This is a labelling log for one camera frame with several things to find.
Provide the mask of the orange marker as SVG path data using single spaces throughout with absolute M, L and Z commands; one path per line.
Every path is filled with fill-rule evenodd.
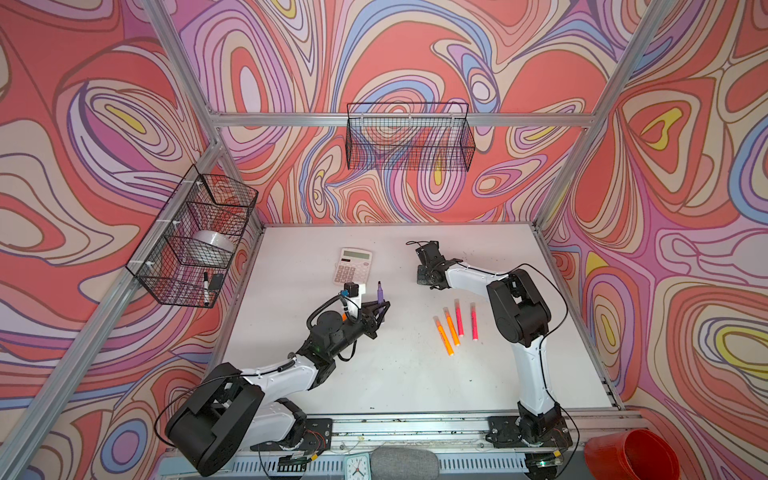
M 439 333 L 441 342 L 442 342 L 442 344 L 443 344 L 443 346 L 444 346 L 444 348 L 446 350 L 447 355 L 448 356 L 453 356 L 454 355 L 454 350 L 452 348 L 451 342 L 450 342 L 450 340 L 448 338 L 448 335 L 447 335 L 447 333 L 446 333 L 446 331 L 445 331 L 445 329 L 444 329 L 440 319 L 437 316 L 434 316 L 433 320 L 434 320 L 435 326 L 437 328 L 437 331 Z
M 453 318 L 451 316 L 450 310 L 448 308 L 443 309 L 444 317 L 446 320 L 446 323 L 449 328 L 450 332 L 450 338 L 455 346 L 460 345 L 460 337 L 458 335 L 458 332 L 456 330 L 456 326 L 454 325 Z

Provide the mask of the pink marker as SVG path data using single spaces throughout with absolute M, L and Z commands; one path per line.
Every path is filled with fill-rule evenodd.
M 465 335 L 465 331 L 464 331 L 462 311 L 461 311 L 461 305 L 460 305 L 459 299 L 454 300 L 454 312 L 455 312 L 457 334 L 458 334 L 458 337 L 461 338 Z
M 471 333 L 472 333 L 472 340 L 478 341 L 479 340 L 479 322 L 478 322 L 478 316 L 477 316 L 477 306 L 476 303 L 470 304 L 470 314 L 471 314 Z

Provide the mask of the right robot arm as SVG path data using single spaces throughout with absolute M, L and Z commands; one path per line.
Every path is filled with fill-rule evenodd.
M 485 297 L 499 334 L 512 346 L 521 393 L 515 416 L 488 419 L 486 440 L 496 448 L 538 447 L 565 432 L 563 411 L 550 392 L 545 362 L 552 313 L 524 267 L 496 273 L 449 259 L 439 242 L 414 241 L 417 283 L 432 289 L 460 289 Z

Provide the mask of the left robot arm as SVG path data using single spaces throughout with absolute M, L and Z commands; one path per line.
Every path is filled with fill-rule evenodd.
M 203 477 L 243 448 L 299 451 L 300 462 L 311 461 L 330 447 L 332 422 L 308 419 L 290 395 L 319 387 L 344 350 L 363 336 L 376 338 L 389 308 L 369 301 L 341 314 L 323 304 L 308 319 L 308 338 L 284 362 L 247 370 L 219 364 L 175 411 L 166 438 Z

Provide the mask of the pink calculator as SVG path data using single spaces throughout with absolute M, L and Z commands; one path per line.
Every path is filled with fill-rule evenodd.
M 350 282 L 366 284 L 372 259 L 373 254 L 370 251 L 351 247 L 342 248 L 334 269 L 333 282 L 338 285 Z

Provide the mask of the small white clock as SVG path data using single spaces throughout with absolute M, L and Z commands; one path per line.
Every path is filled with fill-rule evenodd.
M 346 456 L 343 471 L 345 480 L 371 480 L 370 455 L 360 453 Z

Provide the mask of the silver tape roll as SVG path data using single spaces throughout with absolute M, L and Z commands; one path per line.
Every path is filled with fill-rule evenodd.
M 203 244 L 216 247 L 225 252 L 233 253 L 235 251 L 235 244 L 229 236 L 212 231 L 212 230 L 199 230 L 193 234 L 192 238 Z

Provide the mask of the red bucket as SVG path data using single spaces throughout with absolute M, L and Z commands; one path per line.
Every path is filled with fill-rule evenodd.
M 596 479 L 677 480 L 681 467 L 671 446 L 643 429 L 590 439 L 584 447 L 586 465 Z

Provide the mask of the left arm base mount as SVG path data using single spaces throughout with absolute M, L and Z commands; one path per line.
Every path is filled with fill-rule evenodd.
M 331 447 L 332 433 L 331 418 L 299 420 L 283 440 L 252 445 L 250 450 L 253 452 L 299 452 L 302 455 L 321 454 Z

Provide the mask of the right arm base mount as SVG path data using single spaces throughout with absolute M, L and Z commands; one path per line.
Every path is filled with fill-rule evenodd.
M 562 417 L 491 416 L 485 440 L 495 448 L 555 448 L 573 445 L 569 427 Z

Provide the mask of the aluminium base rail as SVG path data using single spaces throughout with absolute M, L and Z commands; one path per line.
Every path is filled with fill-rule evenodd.
M 587 441 L 647 429 L 629 410 L 585 410 L 565 415 L 547 440 L 531 445 L 513 437 L 516 414 L 443 412 L 310 416 L 308 446 L 283 450 L 274 445 L 244 447 L 215 473 L 217 479 L 331 479 L 346 477 L 346 461 L 380 447 L 408 453 L 431 451 L 445 475 L 527 473 L 561 467 Z M 319 441 L 314 434 L 323 433 Z

